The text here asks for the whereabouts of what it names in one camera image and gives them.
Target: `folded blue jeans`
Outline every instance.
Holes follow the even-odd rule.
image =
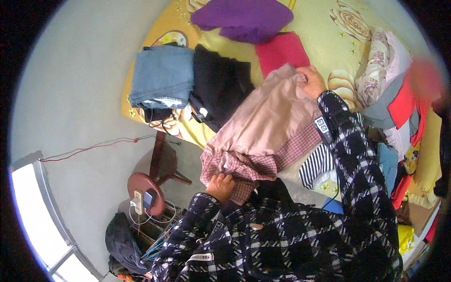
[[[129,101],[132,107],[184,109],[194,86],[194,50],[154,46],[136,55]]]
[[[390,197],[398,173],[398,152],[393,147],[387,147],[384,143],[378,143],[376,156],[384,174],[388,197]],[[332,200],[324,209],[329,212],[343,214],[343,205],[337,200]]]

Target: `white charging cable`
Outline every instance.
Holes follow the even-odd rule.
[[[172,204],[172,206],[174,207],[174,215],[172,216],[172,218],[170,219],[170,220],[168,220],[168,221],[165,221],[165,222],[161,222],[161,221],[158,221],[158,220],[156,220],[156,219],[154,219],[154,218],[152,218],[152,216],[150,216],[148,213],[147,213],[147,211],[146,210],[144,210],[144,212],[146,213],[146,215],[147,216],[149,216],[149,218],[152,218],[152,220],[153,221],[156,221],[156,222],[158,222],[158,223],[168,223],[168,222],[171,222],[174,218],[175,218],[175,215],[177,214],[177,210],[175,209],[175,205],[174,205],[174,203],[173,202],[171,202],[171,201],[168,201],[168,200],[165,200],[165,202],[169,202],[169,203],[171,203]]]
[[[136,223],[136,222],[133,220],[132,213],[131,213],[131,211],[132,211],[132,205],[130,205],[130,207],[129,207],[129,216],[130,216],[130,218],[132,219],[133,223],[136,224],[136,225],[142,225],[142,224],[144,224],[144,223],[147,223],[150,219],[152,219],[153,221],[156,221],[156,222],[158,222],[158,223],[169,223],[169,222],[171,222],[171,221],[175,218],[175,215],[177,214],[177,210],[175,209],[175,205],[174,205],[173,202],[168,201],[168,200],[165,200],[165,202],[171,203],[172,206],[174,207],[174,215],[172,216],[172,218],[171,218],[169,221],[165,221],[165,222],[158,221],[158,220],[152,218],[152,216],[149,215],[149,214],[147,213],[147,210],[144,209],[144,212],[146,213],[146,215],[147,215],[149,218],[148,218],[146,221],[142,222],[142,223]]]

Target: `hand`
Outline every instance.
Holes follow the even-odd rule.
[[[298,86],[313,100],[316,101],[319,95],[327,90],[324,79],[314,66],[297,68],[296,72],[307,77],[307,83],[299,83]]]
[[[221,203],[226,203],[234,187],[235,181],[232,180],[232,175],[225,176],[224,173],[220,173],[218,176],[212,177],[205,193],[215,197]]]

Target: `power strip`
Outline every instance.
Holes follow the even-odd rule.
[[[135,207],[135,212],[139,215],[143,214],[143,193],[135,190],[134,198],[130,201],[130,205]]]

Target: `yellow plastic bag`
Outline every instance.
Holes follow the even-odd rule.
[[[399,253],[414,248],[414,229],[407,225],[398,225]]]

